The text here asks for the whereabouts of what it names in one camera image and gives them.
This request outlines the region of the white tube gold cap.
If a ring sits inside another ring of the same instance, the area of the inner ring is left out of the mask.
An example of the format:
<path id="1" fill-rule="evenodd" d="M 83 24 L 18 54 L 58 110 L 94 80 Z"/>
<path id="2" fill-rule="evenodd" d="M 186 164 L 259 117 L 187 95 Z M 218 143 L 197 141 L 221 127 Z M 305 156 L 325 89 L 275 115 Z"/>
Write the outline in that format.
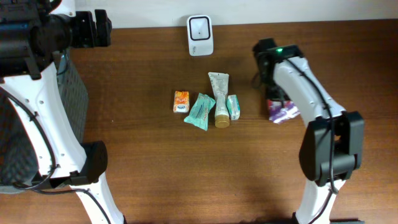
<path id="1" fill-rule="evenodd" d="M 228 97 L 229 75 L 227 73 L 209 72 L 211 87 L 215 97 L 215 126 L 227 128 L 229 126 L 229 112 L 226 107 Z"/>

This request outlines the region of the pink floral pad package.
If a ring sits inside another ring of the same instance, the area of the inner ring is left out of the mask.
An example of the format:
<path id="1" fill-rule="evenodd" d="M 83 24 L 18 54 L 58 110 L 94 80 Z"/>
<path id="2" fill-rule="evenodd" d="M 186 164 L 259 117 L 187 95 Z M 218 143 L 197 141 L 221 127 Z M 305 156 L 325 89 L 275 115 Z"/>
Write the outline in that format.
<path id="1" fill-rule="evenodd" d="M 267 100 L 269 121 L 280 124 L 300 114 L 299 109 L 292 101 Z"/>

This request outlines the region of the orange white packet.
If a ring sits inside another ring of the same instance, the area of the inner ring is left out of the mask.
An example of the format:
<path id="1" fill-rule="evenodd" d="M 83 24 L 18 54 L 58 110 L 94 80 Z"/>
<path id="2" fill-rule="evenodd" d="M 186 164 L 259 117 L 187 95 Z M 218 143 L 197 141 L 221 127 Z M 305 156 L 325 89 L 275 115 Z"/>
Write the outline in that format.
<path id="1" fill-rule="evenodd" d="M 190 98 L 188 91 L 175 91 L 174 94 L 174 113 L 188 113 L 190 109 Z"/>

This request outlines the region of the teal wipes packet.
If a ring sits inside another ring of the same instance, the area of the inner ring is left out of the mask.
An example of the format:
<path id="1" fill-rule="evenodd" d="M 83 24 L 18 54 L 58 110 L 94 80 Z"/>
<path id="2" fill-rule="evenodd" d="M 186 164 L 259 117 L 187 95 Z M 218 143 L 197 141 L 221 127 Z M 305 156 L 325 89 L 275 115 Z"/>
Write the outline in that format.
<path id="1" fill-rule="evenodd" d="M 215 100 L 212 97 L 199 93 L 195 104 L 192 106 L 189 115 L 184 119 L 184 122 L 207 131 L 209 113 L 214 105 Z"/>

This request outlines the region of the small green tissue packet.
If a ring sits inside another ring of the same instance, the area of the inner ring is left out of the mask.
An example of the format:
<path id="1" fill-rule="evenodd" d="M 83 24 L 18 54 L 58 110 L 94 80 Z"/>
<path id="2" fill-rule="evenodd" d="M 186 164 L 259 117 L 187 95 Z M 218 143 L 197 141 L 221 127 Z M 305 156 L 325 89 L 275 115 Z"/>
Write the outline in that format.
<path id="1" fill-rule="evenodd" d="M 229 95 L 226 105 L 231 120 L 238 120 L 241 114 L 238 97 L 236 95 Z"/>

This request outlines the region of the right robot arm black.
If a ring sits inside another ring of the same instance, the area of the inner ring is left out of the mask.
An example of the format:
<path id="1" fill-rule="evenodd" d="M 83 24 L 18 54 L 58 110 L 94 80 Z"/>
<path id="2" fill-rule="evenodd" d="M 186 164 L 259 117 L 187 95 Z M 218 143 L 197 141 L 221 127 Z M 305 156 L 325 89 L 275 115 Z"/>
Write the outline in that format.
<path id="1" fill-rule="evenodd" d="M 268 96 L 290 100 L 306 127 L 299 163 L 306 177 L 299 208 L 289 223 L 330 223 L 340 189 L 361 167 L 364 119 L 346 111 L 323 88 L 297 45 L 260 40 L 252 49 Z"/>

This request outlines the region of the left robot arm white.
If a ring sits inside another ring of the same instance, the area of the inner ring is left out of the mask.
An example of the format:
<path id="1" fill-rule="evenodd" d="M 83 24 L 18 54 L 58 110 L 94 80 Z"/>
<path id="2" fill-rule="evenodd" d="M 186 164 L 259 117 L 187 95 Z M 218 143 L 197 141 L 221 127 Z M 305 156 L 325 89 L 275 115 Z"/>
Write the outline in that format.
<path id="1" fill-rule="evenodd" d="M 124 223 L 103 141 L 83 142 L 88 92 L 70 49 L 107 47 L 104 9 L 74 1 L 1 2 L 1 192 L 77 194 L 91 222 Z"/>

